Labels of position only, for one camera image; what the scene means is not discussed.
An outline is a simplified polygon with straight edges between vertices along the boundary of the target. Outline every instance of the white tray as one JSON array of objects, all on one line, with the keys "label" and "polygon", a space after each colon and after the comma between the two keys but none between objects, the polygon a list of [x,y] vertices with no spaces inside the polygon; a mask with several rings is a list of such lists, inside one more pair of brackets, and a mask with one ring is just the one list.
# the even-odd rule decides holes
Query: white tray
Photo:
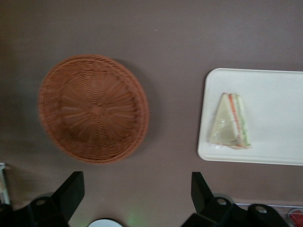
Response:
[{"label": "white tray", "polygon": [[[223,92],[243,98],[251,148],[208,142]],[[205,82],[198,154],[212,161],[303,166],[303,72],[215,69]]]}]

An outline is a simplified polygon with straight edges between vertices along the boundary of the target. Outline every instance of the brown basket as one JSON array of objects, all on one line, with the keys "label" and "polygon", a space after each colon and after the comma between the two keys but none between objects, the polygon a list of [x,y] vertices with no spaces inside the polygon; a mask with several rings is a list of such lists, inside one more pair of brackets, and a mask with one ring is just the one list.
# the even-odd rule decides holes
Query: brown basket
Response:
[{"label": "brown basket", "polygon": [[41,123],[60,149],[93,164],[130,155],[148,128],[147,98],[134,75],[100,55],[73,56],[42,82]]}]

